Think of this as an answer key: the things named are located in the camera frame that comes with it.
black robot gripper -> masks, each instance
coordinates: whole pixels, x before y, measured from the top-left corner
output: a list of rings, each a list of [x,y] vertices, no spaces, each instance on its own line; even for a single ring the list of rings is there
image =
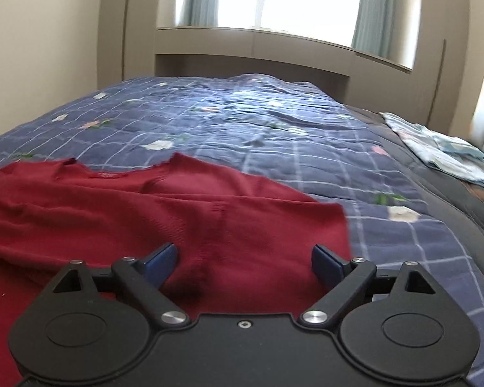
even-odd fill
[[[110,268],[71,261],[11,329],[9,349],[24,376],[18,386],[468,385],[478,332],[417,262],[382,270],[316,245],[312,269],[330,291],[298,320],[192,321],[158,291],[177,259],[168,243]],[[387,295],[373,301],[378,294]]]

